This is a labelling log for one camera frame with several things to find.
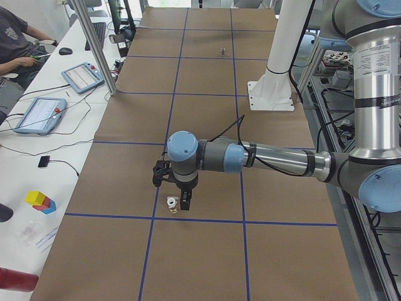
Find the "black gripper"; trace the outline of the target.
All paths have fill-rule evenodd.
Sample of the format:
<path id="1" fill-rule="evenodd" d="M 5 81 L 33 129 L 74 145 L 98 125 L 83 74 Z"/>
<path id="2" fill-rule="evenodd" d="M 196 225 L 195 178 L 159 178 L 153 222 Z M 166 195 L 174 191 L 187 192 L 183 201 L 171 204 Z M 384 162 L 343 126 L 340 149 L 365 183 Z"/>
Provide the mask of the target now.
<path id="1" fill-rule="evenodd" d="M 181 181 L 176 179 L 176 186 L 181 189 L 180 195 L 180 209 L 183 211 L 190 210 L 190 200 L 192 197 L 192 189 L 194 189 L 199 181 L 199 177 L 191 179 L 190 181 Z"/>

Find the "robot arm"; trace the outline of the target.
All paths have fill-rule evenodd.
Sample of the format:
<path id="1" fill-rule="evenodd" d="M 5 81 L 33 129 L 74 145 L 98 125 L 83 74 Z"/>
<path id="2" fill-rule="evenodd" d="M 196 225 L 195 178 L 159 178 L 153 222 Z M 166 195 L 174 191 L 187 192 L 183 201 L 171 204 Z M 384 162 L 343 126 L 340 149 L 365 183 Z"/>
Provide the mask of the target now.
<path id="1" fill-rule="evenodd" d="M 190 208 L 199 171 L 240 173 L 270 169 L 334 185 L 382 213 L 400 211 L 400 2 L 324 1 L 321 37 L 351 49 L 354 146 L 350 152 L 317 151 L 312 116 L 286 93 L 286 78 L 313 1 L 281 6 L 266 71 L 248 83 L 250 109 L 271 126 L 269 144 L 218 134 L 198 139 L 179 131 L 167 139 L 168 161 L 153 184 L 172 182 L 179 206 Z"/>

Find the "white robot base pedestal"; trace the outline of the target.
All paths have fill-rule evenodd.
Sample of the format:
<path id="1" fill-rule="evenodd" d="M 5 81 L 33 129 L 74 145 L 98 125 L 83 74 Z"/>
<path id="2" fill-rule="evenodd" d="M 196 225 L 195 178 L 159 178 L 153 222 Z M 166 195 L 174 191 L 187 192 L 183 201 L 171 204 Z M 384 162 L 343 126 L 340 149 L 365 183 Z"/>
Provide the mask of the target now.
<path id="1" fill-rule="evenodd" d="M 313 7 L 312 0 L 283 1 L 266 71 L 258 81 L 247 83 L 251 110 L 294 110 L 289 80 L 290 68 Z"/>

